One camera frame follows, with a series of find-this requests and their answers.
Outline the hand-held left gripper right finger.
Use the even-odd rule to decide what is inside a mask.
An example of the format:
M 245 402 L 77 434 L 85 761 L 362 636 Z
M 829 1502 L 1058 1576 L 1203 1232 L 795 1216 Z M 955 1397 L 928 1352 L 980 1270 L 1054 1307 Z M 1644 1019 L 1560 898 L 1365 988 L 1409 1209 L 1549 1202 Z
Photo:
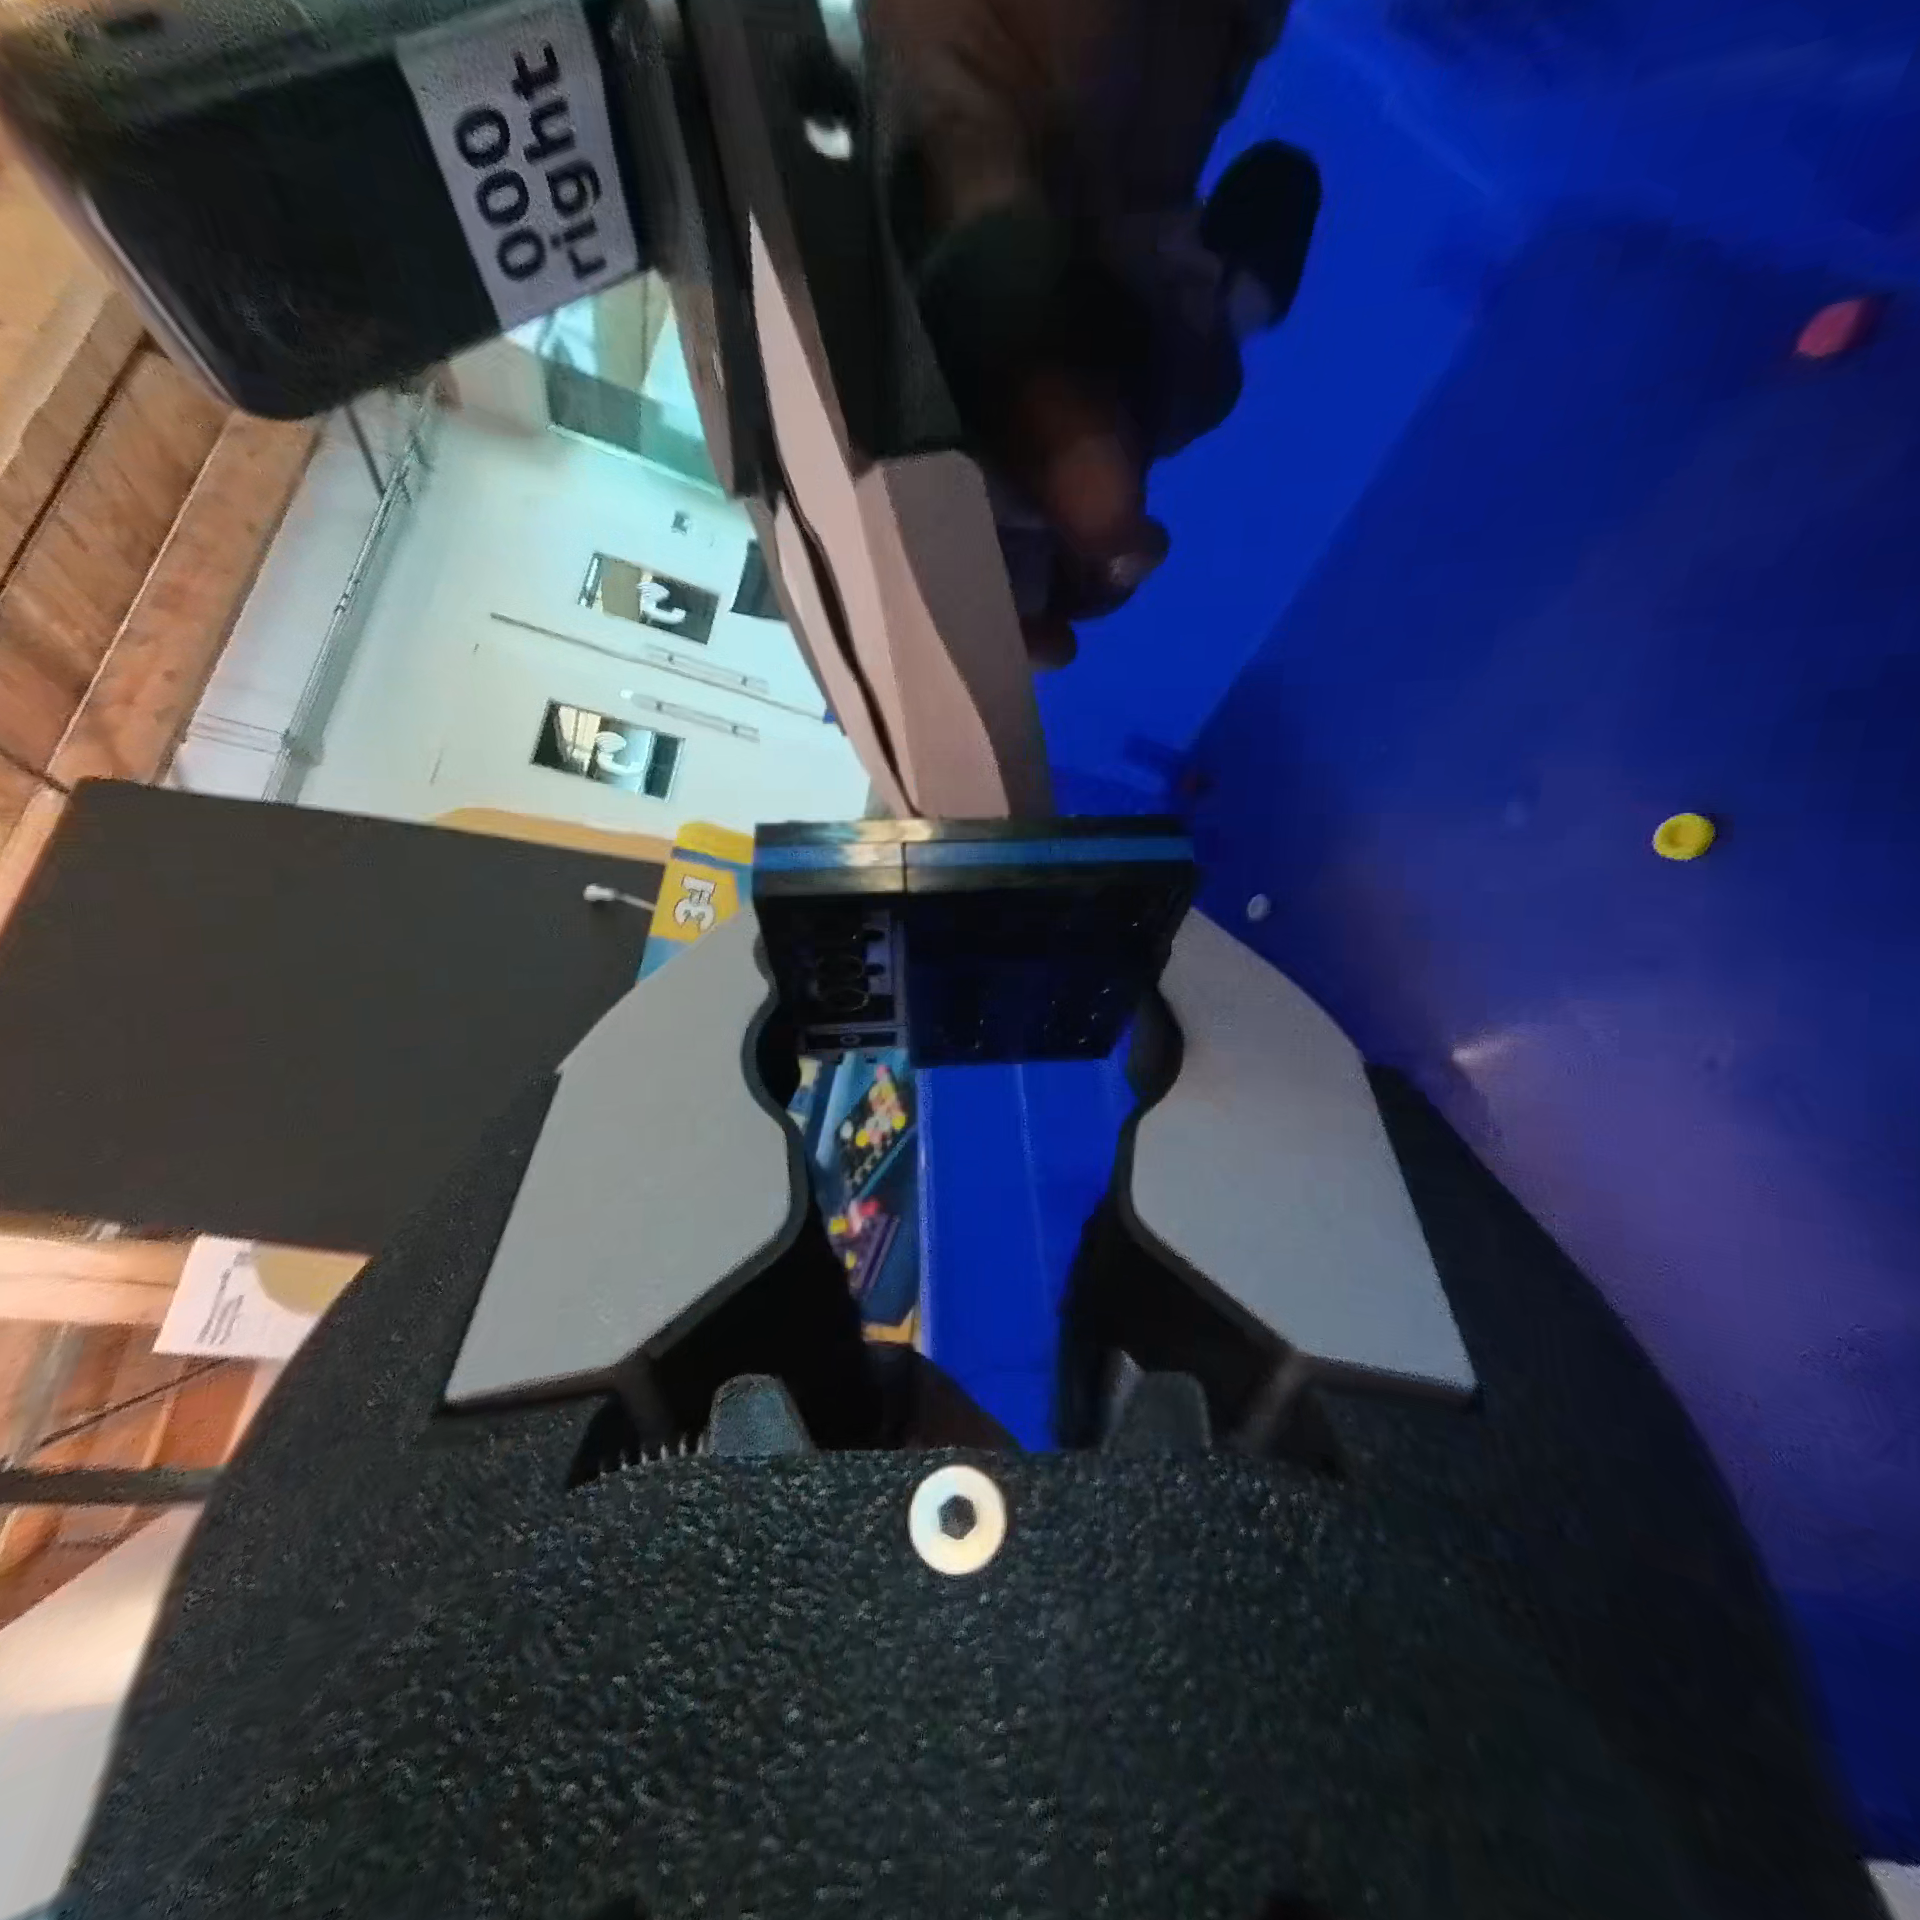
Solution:
M 1137 1021 L 1110 1346 L 1272 1454 L 1314 1390 L 1468 1409 L 1480 1378 L 1370 1073 L 1338 1021 L 1190 912 Z

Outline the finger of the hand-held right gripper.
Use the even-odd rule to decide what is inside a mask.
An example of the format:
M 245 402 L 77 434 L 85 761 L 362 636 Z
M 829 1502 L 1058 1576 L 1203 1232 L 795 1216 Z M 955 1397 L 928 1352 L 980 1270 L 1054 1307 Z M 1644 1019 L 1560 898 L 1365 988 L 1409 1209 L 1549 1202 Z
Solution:
M 1035 675 L 980 473 L 954 451 L 880 461 L 858 482 L 858 510 L 912 814 L 1051 819 Z
M 755 510 L 755 525 L 808 668 L 869 773 L 873 809 L 914 819 L 922 808 L 894 744 L 880 578 L 844 424 L 776 253 L 758 226 L 748 236 L 752 332 L 772 434 L 771 494 Z

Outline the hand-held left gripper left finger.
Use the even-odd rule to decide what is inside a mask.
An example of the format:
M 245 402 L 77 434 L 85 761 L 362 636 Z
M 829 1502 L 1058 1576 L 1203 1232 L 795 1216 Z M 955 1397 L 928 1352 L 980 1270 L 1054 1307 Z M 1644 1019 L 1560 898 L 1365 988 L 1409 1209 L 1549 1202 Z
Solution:
M 636 982 L 563 1061 L 449 1370 L 449 1412 L 612 1393 L 685 1428 L 699 1345 L 802 1243 L 801 1139 L 762 1067 L 777 989 L 738 907 Z

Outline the black blue brick plate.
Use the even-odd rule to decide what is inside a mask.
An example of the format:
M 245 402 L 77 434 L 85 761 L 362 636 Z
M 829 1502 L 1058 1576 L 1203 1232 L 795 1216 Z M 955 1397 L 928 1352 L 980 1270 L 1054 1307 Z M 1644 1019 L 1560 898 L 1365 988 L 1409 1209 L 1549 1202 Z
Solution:
M 1169 817 L 769 822 L 752 906 L 797 1053 L 914 1067 L 1104 1058 L 1196 885 Z

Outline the blue plastic bin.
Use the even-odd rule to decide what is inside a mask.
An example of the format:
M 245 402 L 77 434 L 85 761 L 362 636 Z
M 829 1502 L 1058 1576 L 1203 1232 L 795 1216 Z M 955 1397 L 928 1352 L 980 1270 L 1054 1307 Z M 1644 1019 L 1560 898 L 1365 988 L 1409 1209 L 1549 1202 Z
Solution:
M 1915 5 L 1288 5 L 1258 137 L 1304 290 L 1054 752 L 1624 1321 L 1915 1872 Z

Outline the person's right hand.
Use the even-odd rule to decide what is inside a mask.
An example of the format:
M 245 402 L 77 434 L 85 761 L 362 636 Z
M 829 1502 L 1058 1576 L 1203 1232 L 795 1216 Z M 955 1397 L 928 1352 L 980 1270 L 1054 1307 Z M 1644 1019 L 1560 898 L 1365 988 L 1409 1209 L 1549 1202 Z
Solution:
M 1238 350 L 1198 186 L 1289 5 L 873 5 L 908 179 L 906 252 L 970 444 L 1046 525 L 1026 652 L 1164 562 L 1155 461 L 1216 426 Z

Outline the blue toy set box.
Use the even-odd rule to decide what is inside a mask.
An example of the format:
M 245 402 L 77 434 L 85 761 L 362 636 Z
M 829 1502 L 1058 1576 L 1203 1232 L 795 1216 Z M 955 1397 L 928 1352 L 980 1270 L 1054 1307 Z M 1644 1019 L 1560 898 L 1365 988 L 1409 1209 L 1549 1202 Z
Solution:
M 715 822 L 682 826 L 657 883 L 638 978 L 668 966 L 733 918 L 749 891 L 752 837 Z M 922 1345 L 920 1099 L 896 1048 L 805 1050 L 786 1099 L 808 1150 L 812 1192 L 844 1268 L 864 1337 Z

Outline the black partition panel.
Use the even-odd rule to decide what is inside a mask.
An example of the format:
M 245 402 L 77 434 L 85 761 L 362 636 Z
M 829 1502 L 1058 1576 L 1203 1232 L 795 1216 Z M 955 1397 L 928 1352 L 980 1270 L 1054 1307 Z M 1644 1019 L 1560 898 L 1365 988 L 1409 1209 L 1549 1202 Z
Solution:
M 5 1212 L 371 1256 L 634 985 L 662 874 L 82 782 L 5 923 Z

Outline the white paper sheet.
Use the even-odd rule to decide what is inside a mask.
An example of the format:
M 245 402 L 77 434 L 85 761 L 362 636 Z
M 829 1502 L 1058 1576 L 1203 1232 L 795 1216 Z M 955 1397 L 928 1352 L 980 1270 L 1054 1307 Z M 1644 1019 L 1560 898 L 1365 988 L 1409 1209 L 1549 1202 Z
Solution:
M 365 1265 L 369 1256 L 198 1236 L 186 1252 L 153 1353 L 283 1362 Z

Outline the framed wall picture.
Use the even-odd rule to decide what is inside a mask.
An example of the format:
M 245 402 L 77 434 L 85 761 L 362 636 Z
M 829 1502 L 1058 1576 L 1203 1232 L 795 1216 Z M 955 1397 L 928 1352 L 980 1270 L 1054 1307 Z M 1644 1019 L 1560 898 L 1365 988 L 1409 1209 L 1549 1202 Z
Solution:
M 593 555 L 579 603 L 688 645 L 707 645 L 718 618 L 715 593 L 609 553 Z
M 669 800 L 683 739 L 577 705 L 548 705 L 533 747 L 533 766 L 601 784 L 645 800 Z

